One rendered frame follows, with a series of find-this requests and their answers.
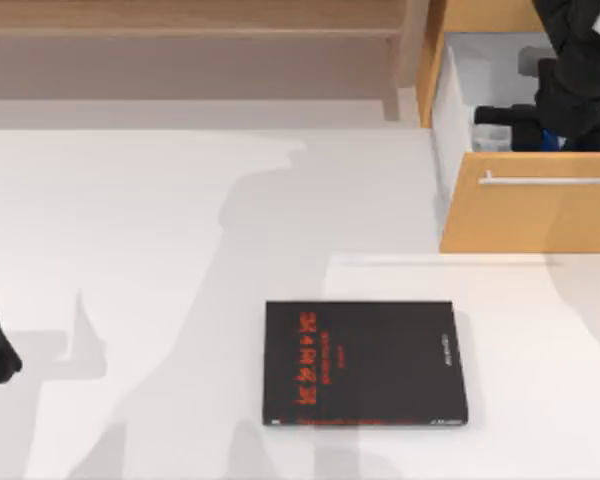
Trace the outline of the grey drawer inside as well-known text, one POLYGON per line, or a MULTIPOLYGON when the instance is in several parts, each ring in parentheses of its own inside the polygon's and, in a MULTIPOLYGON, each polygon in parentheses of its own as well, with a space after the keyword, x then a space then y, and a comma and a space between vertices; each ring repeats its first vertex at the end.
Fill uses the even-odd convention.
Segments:
POLYGON ((475 125, 475 109, 533 103, 538 89, 534 64, 553 56, 543 33, 446 35, 432 111, 438 152, 509 151, 511 130, 475 125))

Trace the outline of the pale wooden drawer front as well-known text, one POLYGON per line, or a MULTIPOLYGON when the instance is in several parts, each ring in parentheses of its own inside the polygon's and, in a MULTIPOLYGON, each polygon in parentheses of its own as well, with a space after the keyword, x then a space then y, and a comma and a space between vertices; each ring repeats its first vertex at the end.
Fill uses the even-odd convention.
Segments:
POLYGON ((600 153, 467 153, 454 184, 443 253, 600 254, 600 185, 479 185, 505 177, 600 177, 600 153))

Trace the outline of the wooden cupboard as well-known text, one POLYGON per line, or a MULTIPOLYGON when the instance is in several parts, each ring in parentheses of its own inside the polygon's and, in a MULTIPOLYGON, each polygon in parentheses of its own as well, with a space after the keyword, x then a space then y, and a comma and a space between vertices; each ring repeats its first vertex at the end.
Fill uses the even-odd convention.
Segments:
POLYGON ((543 33, 533 0, 430 0, 416 81, 420 124, 433 124, 445 36, 451 33, 543 33))

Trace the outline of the black book with red lettering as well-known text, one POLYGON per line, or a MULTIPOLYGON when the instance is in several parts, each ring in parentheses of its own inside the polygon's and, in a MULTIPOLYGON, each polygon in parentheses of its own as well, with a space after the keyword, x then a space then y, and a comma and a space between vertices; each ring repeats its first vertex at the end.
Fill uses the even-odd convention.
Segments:
POLYGON ((267 426, 463 426, 449 301, 269 301, 267 426))

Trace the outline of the wooden open shelves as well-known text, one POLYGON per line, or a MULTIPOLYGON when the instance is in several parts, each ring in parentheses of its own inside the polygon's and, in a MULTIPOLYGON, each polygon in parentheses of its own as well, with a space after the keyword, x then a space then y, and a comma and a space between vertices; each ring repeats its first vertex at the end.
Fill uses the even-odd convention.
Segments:
POLYGON ((371 100, 395 120, 424 2, 0 0, 0 100, 371 100))

